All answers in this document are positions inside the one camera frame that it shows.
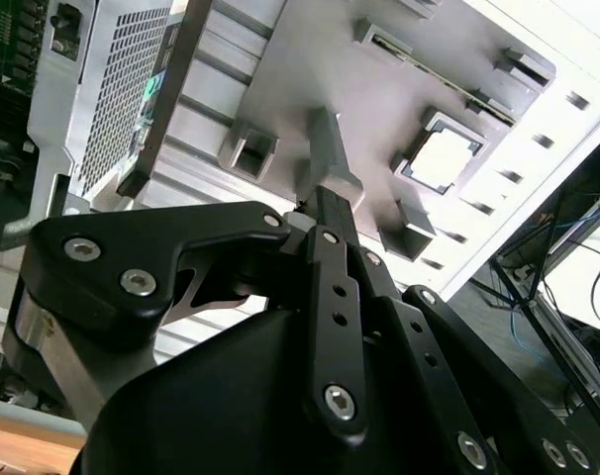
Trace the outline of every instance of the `black metal link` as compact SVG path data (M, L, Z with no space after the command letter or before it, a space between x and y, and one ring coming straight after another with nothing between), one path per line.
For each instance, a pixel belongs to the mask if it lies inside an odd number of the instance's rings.
M333 230L316 226L307 235L307 261L308 409L332 441L355 447L363 442L367 419L359 295L347 275L347 245ZM327 402L330 387L349 393L352 402L342 401L348 407L334 412Z
M434 299L431 303L426 296ZM482 341L441 297L421 285L403 294L406 303L421 309L461 388L470 392L477 411L496 442L497 452L512 473L597 474L590 452L509 367ZM565 466L558 466L546 448L554 445ZM589 460L583 468L567 451L573 443Z

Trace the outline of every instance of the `slot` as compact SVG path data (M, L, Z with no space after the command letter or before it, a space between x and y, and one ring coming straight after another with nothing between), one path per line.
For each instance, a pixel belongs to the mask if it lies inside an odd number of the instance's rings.
M509 118L513 117L512 109L480 91L474 92L473 96L477 100L468 100L467 109L478 117L489 121L494 126L502 125L505 127L513 127L513 121L509 120Z
M219 153L221 165L258 182L275 156L278 139L236 121Z
M546 79L545 77L540 76L539 74L537 74L535 71L533 71L532 69L530 69L525 64L523 64L521 62L515 62L514 61L514 65L518 69L520 69L523 73L525 73L527 76L529 76L532 81L537 82L542 87L545 87L546 85L549 84L549 80L548 79Z
M268 142L263 138L249 136L245 146L234 165L234 168L254 178L258 177L260 170L267 159Z
M357 22L354 39L362 45L372 46L380 50L381 56L390 58L390 61L394 65L400 66L404 62L410 61L412 48L377 25L370 23L367 18L363 18Z
M520 184L520 182L523 180L523 177L520 176L515 171L504 170L504 171L501 171L500 174L502 176L504 176L505 178L507 178L509 181L512 181L513 183L515 183L516 185Z
M537 92L544 91L555 79L555 66L541 57L530 57L512 49L507 49L505 56L498 69Z
M590 102L581 97L579 94L575 94L572 91L566 96L566 100L580 111L585 111L586 109L588 109L588 106L590 106Z
M429 265L430 267L432 267L435 270L443 270L444 269L444 265L439 264L438 262L435 262L431 259L421 259L421 262L423 262L426 265Z
M53 39L50 49L61 56L78 60L80 48L80 23L82 14L72 5L61 3L50 19L53 26Z
M478 210L479 212L481 212L482 214L487 215L487 216L491 216L494 213L494 211L496 211L493 208L491 208L487 205L484 205L482 203L478 203L478 202L475 202L475 203L466 202L466 203L469 206L471 206L472 208Z
M408 53L406 53L400 47L397 47L393 43L389 42L388 40L386 40L382 36L375 34L375 35L372 36L372 38L370 39L370 41L374 45L380 47L381 49L383 49L384 51L386 51L388 54L390 54L393 57L396 57L400 61L406 62L408 60Z
M546 149L551 148L555 144L554 141L549 139L547 136L543 136L541 134L534 135L533 140L535 142L539 143L541 146L543 146Z
M384 248L394 254L415 261L437 237L428 215L398 201L401 222L399 230L379 230Z
M398 0L398 2L422 20L431 20L434 16L434 12L425 6L425 4L434 5L430 2L424 0Z
M442 233L459 244L465 244L467 242L467 237L460 235L459 233L452 233L450 231L442 231Z

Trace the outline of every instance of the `mounting hole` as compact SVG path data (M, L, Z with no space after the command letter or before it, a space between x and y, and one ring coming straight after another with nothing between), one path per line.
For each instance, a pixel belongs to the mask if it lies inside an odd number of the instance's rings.
M333 313L333 321L336 324L338 324L340 327L345 327L346 325L349 324L349 321L347 320L347 318L338 312Z
M324 231L322 233L322 236L331 244L337 244L338 242L340 242L336 235L334 235L333 233L329 233L328 231Z
M280 228L280 220L278 220L275 216L272 215L264 215L264 221L274 227L274 228Z
M340 287L339 285L334 285L333 286L333 291L338 294L340 297L345 297L347 295L347 291L344 290L342 287Z
M426 353L424 356L426 363L428 363L433 368L436 368L439 365L439 362L436 358L434 358L430 353Z

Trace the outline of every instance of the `black cable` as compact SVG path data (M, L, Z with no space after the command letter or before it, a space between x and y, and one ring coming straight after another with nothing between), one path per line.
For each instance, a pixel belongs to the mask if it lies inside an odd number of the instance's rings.
M550 302L553 304L553 306L555 307L555 311L557 312L557 314L559 315L559 317L560 317L560 318L561 318L563 321L565 321L564 314L563 314L563 313L562 313L562 312L559 310L559 306L557 305L557 301L555 300L555 297L554 297L554 295L552 294L552 292L550 292L550 290L549 290L549 286L548 286L547 282L545 281L545 278L544 278L544 277L542 278L542 281L543 281L543 283L545 284L545 288L547 289L547 295L549 296L549 300L550 300ZM581 341L581 340L579 339L579 336L577 336L577 335L576 335L574 332L571 332L571 334L572 334L573 336L575 336L575 338L577 338L577 340L579 341L579 343L580 343L582 346L586 347L586 346L584 345L583 341ZM597 372L599 373L599 376L600 376L600 364L597 362L597 360L595 359L595 356L594 356L594 355L593 355L593 354L592 354L592 353L591 353L591 352L590 352L588 349L587 349L586 351L588 352L588 355L590 356L590 358L593 360L593 364L594 364L594 365L595 365L595 367L597 368Z
M574 224L578 223L578 222L579 223L586 223L586 222L591 221L594 218L599 218L599 215L600 215L599 211L600 211L600 206L595 210L594 214L591 215L590 217L588 217L588 218L586 218L584 220L581 220L581 221L578 220L578 221L573 222L573 223ZM519 237L515 238L514 240L512 240L510 242L506 242L505 244L503 244L503 247L500 249L499 253L501 253L501 254L504 253L506 249L508 249L509 247L512 247L515 243L520 242L521 240L527 238L531 233L536 233L536 235L533 236L533 237L531 237L527 242L529 242L531 240L534 240L535 238L538 238L545 230L547 230L549 228L549 226L545 226L545 225L550 224L551 221L552 221L552 219L548 218L548 219L542 221L541 223L537 223L536 225L532 225L532 228L525 229L524 230L525 232L522 233Z
M600 317L599 314L597 313L597 308L595 307L595 291L597 290L597 284L600 281L600 271L597 274L597 277L595 277L595 281L593 282L593 286L590 288L590 306L593 309L593 314L595 314L595 317L597 317L597 320L599 320L600 322Z
M570 240L569 242L571 244L575 244L575 245L578 245L580 247L584 247L585 249L592 250L593 252L595 252L595 253L597 253L597 254L600 255L600 250L594 249L590 245L586 245L586 244L584 244L582 242L577 242L576 240Z

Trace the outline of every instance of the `ventilation grille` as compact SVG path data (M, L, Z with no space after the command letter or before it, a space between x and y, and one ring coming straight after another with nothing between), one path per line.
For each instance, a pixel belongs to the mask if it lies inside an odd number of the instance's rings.
M168 12L162 8L118 18L80 169L83 195L128 153Z

